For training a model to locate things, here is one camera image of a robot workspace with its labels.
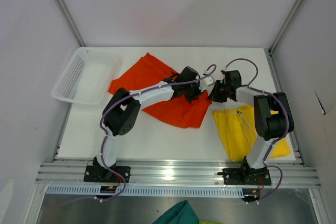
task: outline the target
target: white basket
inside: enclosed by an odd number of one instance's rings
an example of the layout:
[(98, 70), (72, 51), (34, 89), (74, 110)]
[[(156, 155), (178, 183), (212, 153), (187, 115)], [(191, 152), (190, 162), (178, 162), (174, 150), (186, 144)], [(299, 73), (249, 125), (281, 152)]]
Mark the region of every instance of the white basket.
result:
[(70, 58), (51, 96), (71, 103), (98, 104), (120, 64), (116, 54), (101, 48), (80, 47)]

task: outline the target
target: white plastic bin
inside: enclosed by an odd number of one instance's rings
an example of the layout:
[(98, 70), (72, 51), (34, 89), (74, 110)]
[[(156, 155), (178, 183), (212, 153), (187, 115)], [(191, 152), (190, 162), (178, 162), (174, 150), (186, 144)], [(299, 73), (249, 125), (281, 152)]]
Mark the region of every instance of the white plastic bin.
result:
[(80, 47), (70, 58), (51, 96), (71, 103), (98, 104), (120, 65), (119, 55), (103, 49)]

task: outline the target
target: perforated metal strip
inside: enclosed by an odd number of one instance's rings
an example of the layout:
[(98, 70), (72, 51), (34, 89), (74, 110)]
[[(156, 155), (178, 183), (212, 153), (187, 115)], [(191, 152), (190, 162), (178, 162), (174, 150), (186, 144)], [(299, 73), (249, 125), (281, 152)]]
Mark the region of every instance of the perforated metal strip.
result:
[[(94, 185), (50, 185), (48, 194), (72, 195), (113, 195), (101, 193), (100, 186)], [(207, 198), (242, 198), (241, 188), (202, 188), (202, 187), (147, 187), (130, 186), (123, 192), (124, 196), (164, 196), (164, 197), (207, 197)]]

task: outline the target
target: white table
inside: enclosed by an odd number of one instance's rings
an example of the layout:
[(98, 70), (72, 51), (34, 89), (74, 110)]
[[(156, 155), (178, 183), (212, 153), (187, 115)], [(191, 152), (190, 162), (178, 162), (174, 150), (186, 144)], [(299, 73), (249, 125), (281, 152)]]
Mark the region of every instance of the white table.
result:
[[(217, 64), (215, 79), (222, 79), (220, 70), (235, 58), (247, 58), (259, 68), (259, 75), (253, 87), (275, 92), (275, 86), (262, 48), (185, 48), (185, 47), (132, 47), (104, 48), (122, 56), (121, 76), (147, 52), (156, 56), (176, 71), (191, 66), (203, 73), (210, 64)], [(248, 83), (255, 74), (255, 68), (248, 62), (237, 61), (229, 70), (238, 69), (243, 83)], [(73, 104), (58, 152), (59, 158), (93, 158), (99, 151), (104, 132), (99, 127), (102, 111), (112, 97), (106, 92), (99, 105)], [(229, 161), (218, 136), (218, 130), (211, 111), (215, 109), (238, 108), (243, 104), (229, 101), (213, 103), (199, 129), (180, 129), (162, 123), (140, 112), (134, 128), (123, 137), (118, 158), (125, 159), (179, 159), (193, 161)], [(286, 157), (274, 158), (279, 162), (294, 161), (292, 145), (286, 138), (291, 152)]]

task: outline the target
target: white panel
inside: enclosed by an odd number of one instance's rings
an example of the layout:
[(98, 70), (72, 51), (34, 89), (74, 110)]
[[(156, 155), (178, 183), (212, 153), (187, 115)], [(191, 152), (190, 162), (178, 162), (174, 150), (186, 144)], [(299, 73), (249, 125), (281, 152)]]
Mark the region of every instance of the white panel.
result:
[[(253, 87), (275, 92), (265, 52), (262, 48), (110, 48), (106, 49), (118, 54), (123, 59), (119, 74), (128, 70), (140, 57), (147, 52), (156, 56), (176, 71), (190, 66), (202, 73), (211, 64), (217, 64), (213, 77), (218, 80), (223, 76), (220, 70), (231, 60), (238, 57), (248, 58), (259, 67), (259, 75)], [(255, 75), (253, 65), (245, 61), (237, 61), (228, 67), (238, 69), (243, 83), (247, 83)], [(99, 127), (102, 111), (111, 99), (107, 93), (101, 104), (84, 106), (73, 104), (67, 121), (67, 126), (58, 152), (59, 158), (93, 158), (99, 152), (104, 131)], [(118, 158), (142, 159), (179, 159), (229, 161), (227, 153), (220, 141), (218, 129), (212, 116), (213, 110), (234, 109), (243, 103), (228, 101), (214, 102), (208, 108), (200, 129), (182, 129), (174, 127), (139, 112), (134, 128), (121, 136)], [(295, 155), (291, 148), (289, 155), (276, 158), (277, 162), (294, 161)]]
[(65, 0), (87, 46), (269, 48), (295, 0)]
[[(307, 165), (317, 168), (331, 223), (336, 222), (336, 115), (335, 108), (321, 115), (314, 89), (319, 89), (331, 108), (334, 95), (321, 84), (327, 77), (335, 76), (335, 19), (335, 0), (307, 0), (275, 53), (303, 157)], [(328, 81), (329, 88), (334, 90), (336, 79)]]
[(14, 180), (3, 223), (20, 223), (67, 108), (50, 92), (77, 44), (54, 0), (0, 0), (0, 10), (0, 190)]

